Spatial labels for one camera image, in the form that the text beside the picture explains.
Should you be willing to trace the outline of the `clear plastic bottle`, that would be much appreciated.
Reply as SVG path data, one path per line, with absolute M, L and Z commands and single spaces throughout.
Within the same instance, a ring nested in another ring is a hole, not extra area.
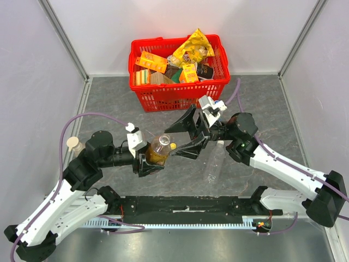
M 210 153 L 208 162 L 206 164 L 203 178 L 209 184 L 215 184 L 221 172 L 223 161 L 225 159 L 224 141 L 218 140 L 216 146 Z

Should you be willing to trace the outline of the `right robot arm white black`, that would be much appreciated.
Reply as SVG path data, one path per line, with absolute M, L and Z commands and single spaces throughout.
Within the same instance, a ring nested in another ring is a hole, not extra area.
M 260 196 L 250 200 L 251 211 L 262 215 L 267 210 L 305 212 L 314 222 L 334 226 L 348 196 L 343 176 L 332 170 L 316 171 L 294 162 L 271 149 L 256 137 L 258 130 L 252 114 L 238 112 L 228 121 L 221 121 L 221 110 L 204 106 L 194 120 L 196 106 L 192 104 L 165 133 L 187 132 L 190 142 L 171 154 L 197 159 L 209 141 L 229 141 L 226 151 L 237 163 L 265 171 L 293 187 L 293 190 L 275 190 L 259 187 Z

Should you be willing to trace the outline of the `yellow tea bottle red label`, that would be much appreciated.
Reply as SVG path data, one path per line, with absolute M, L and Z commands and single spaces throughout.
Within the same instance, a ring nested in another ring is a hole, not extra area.
M 149 163 L 164 165 L 170 152 L 171 137 L 168 134 L 156 136 L 152 142 L 151 147 L 148 150 Z

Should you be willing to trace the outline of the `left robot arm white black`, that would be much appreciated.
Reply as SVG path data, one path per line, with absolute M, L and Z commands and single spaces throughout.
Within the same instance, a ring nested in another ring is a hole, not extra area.
M 57 245 L 84 222 L 121 210 L 121 198 L 110 187 L 103 186 L 75 210 L 65 213 L 79 197 L 87 193 L 103 177 L 103 168 L 130 165 L 133 172 L 144 177 L 164 168 L 149 162 L 146 151 L 150 143 L 137 130 L 127 135 L 129 147 L 115 147 L 110 132 L 98 131 L 82 148 L 72 146 L 78 155 L 60 174 L 52 192 L 22 223 L 4 230 L 13 243 L 10 260 L 18 255 L 23 261 L 44 261 Z

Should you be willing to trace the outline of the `small yellow bottle cap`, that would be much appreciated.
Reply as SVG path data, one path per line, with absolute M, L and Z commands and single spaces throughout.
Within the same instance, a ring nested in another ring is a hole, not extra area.
M 171 143 L 170 147 L 171 147 L 172 150 L 174 150 L 177 147 L 177 145 L 175 143 Z

